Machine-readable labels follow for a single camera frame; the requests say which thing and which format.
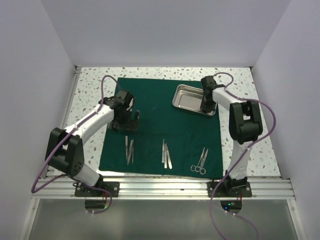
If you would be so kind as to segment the steel tweezers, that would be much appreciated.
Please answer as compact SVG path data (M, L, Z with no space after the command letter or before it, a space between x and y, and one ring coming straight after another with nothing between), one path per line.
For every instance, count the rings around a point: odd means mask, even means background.
M167 154L167 163L168 163L168 167L171 170L173 168L172 165L172 160L171 160L171 156L170 156L170 152L169 152L169 148L166 146L166 154Z
M167 159L167 144L163 144L163 164L164 168L167 169L168 167L168 159Z
M165 140L162 140L162 147L161 147L161 162L165 163Z

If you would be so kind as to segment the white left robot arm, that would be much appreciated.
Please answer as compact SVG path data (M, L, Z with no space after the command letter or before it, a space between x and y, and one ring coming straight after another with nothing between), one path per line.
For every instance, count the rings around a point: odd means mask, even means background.
M49 135L46 162L50 167L86 185L92 196L103 193L101 175L85 163L84 145L98 130L108 126L113 131L135 132L140 112L133 113L134 95L119 90L104 97L85 117L64 129L56 127Z

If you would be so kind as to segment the steel ring-handled hemostat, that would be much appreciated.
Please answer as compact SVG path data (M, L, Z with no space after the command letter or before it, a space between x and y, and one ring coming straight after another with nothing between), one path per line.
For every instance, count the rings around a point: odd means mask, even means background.
M205 154L205 148L202 149L202 152L201 152L201 155L200 155L200 158L199 158L197 164L193 164L193 165L190 166L190 170L192 172L196 172L196 173L200 173L201 172L204 154Z

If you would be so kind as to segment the dark green surgical cloth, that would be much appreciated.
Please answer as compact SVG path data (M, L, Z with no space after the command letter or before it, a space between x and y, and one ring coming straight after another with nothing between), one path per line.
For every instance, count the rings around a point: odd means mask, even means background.
M152 175L174 175L199 178L190 170L208 149L204 164L207 179L223 176L223 153L218 114L207 116L173 106L179 80L119 78L121 88L134 96L135 111L139 111L138 129L105 134L99 170ZM127 165L125 136L134 140L133 162ZM162 144L168 147L172 169L162 163Z

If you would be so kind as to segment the stainless steel instrument tray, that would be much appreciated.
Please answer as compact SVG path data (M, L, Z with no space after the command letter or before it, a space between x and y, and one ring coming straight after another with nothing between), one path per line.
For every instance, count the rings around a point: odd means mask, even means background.
M201 110L202 98L203 90L201 88L180 84L176 88L172 105L178 109L213 116L216 113L217 104L213 108L213 111L205 113Z

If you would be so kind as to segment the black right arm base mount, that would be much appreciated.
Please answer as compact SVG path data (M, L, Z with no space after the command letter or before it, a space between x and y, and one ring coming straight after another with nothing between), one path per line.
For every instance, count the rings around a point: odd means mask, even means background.
M212 192L219 184L219 181L208 181L206 183L208 196L212 196ZM231 179L229 176L224 180L213 193L214 198L236 198L236 197L252 197L251 185L248 178Z

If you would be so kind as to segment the thin pointed steel forceps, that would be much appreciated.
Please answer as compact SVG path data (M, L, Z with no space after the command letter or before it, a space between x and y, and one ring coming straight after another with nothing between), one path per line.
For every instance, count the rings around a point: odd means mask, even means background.
M134 159L134 140L132 139L129 144L128 156L127 156L127 165L133 162Z

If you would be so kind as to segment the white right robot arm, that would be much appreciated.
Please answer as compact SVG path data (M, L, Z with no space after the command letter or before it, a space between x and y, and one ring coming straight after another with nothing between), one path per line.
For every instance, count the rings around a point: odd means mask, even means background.
M225 85L217 84L213 76L205 76L200 81L203 90L201 112L209 114L216 110L217 105L229 112L228 130L233 139L233 149L225 179L217 191L236 197L247 187L250 144L263 133L260 106L256 101L232 96Z

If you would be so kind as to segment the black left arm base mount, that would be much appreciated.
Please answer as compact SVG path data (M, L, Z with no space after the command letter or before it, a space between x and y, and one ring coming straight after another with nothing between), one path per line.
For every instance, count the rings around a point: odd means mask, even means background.
M74 195L76 197L118 197L120 191L120 183L118 181L104 181L100 176L94 186L88 186L79 180L73 184L75 187Z

